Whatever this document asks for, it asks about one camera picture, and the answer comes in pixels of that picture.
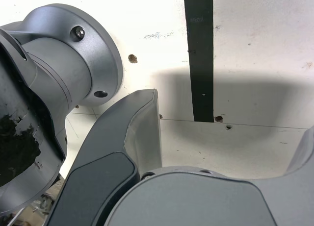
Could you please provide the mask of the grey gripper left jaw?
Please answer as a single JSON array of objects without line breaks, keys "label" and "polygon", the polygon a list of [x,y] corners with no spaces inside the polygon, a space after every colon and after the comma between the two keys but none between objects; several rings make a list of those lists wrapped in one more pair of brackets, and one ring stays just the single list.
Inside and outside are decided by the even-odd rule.
[{"label": "grey gripper left jaw", "polygon": [[96,120],[46,225],[104,225],[115,204],[141,176],[161,166],[158,92],[138,90]]}]

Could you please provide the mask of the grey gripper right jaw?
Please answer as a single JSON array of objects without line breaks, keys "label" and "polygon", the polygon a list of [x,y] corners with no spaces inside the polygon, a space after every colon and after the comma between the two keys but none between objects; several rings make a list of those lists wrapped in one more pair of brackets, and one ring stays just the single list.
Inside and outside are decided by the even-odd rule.
[{"label": "grey gripper right jaw", "polygon": [[311,226],[314,131],[308,129],[279,177],[235,179],[171,171],[139,182],[110,212],[107,226]]}]

